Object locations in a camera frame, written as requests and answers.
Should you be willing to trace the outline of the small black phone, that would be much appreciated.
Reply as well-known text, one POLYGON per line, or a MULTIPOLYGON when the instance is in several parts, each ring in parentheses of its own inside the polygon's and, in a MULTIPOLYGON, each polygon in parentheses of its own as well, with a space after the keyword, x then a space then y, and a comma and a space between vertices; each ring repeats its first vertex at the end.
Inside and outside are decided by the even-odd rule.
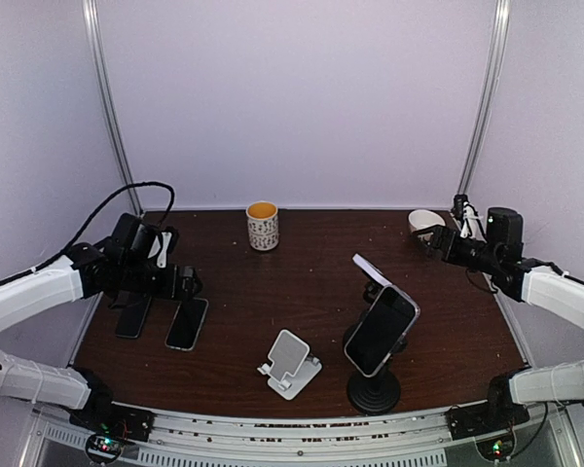
POLYGON ((115 328, 115 336, 120 339, 138 339, 145 324, 151 302, 151 298, 147 297, 126 306, 119 316, 115 328))

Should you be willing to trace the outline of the large black phone silver edge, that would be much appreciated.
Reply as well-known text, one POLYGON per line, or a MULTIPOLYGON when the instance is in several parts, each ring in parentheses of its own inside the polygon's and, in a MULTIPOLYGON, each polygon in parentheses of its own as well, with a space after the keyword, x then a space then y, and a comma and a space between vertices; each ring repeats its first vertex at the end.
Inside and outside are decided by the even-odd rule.
POLYGON ((375 376, 420 316, 420 307, 395 285, 382 288, 344 344, 344 354, 364 377, 375 376))

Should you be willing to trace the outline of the white folding phone stand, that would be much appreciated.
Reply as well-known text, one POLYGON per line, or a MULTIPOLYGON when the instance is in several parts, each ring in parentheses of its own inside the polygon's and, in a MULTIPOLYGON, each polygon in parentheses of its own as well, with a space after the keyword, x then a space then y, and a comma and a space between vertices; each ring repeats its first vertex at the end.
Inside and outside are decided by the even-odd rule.
POLYGON ((268 362, 257 368, 268 378, 268 386, 286 401, 295 399, 321 370, 322 362, 310 353, 310 346, 287 329, 278 333, 268 362))

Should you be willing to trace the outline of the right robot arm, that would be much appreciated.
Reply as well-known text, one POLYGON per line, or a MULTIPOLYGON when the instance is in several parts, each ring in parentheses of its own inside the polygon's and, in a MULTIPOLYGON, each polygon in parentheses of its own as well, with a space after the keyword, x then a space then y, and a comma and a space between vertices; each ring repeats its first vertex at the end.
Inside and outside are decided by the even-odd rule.
MULTIPOLYGON (((552 262, 524 257, 523 224, 517 211, 491 207, 481 239, 464 237, 436 222, 412 225, 410 230, 422 236, 429 249, 439 251, 442 261, 482 272, 504 296, 550 311, 584 331, 584 281, 552 262)), ((584 404, 584 360, 495 377, 479 418, 496 430, 517 408, 546 402, 584 404)))

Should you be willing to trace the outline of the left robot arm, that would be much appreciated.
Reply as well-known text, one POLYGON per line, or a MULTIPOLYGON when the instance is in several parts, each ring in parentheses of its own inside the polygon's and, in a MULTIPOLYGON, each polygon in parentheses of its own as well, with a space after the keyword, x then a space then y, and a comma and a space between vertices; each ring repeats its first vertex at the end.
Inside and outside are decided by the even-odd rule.
MULTIPOLYGON (((77 243, 45 266, 0 282, 0 334, 59 305, 103 293, 122 293, 188 304, 202 283, 191 267, 167 259, 179 234, 125 213, 97 244, 77 243)), ((0 397, 53 404, 82 411, 100 432, 120 424, 111 390, 92 372, 57 368, 0 350, 0 397)))

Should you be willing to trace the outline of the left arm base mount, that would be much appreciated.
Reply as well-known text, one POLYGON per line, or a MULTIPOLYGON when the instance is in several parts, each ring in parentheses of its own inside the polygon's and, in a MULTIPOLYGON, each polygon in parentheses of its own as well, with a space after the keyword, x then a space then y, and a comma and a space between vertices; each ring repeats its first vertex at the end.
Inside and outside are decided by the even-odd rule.
POLYGON ((115 404, 103 382, 89 382, 88 387, 91 393, 84 406, 68 410, 69 422, 91 432, 85 441, 85 455, 94 465, 107 466, 118 460, 125 448, 149 440, 155 415, 115 404))

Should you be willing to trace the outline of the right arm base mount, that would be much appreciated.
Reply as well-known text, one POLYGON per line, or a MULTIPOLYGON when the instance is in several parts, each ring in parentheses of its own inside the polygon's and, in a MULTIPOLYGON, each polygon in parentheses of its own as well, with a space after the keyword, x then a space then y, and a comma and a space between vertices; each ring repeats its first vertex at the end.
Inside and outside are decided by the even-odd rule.
POLYGON ((487 400, 470 406, 452 406, 446 412, 454 441, 474 438, 486 460, 508 461, 517 453, 515 428, 530 420, 526 406, 512 400, 507 376, 491 380, 487 400))

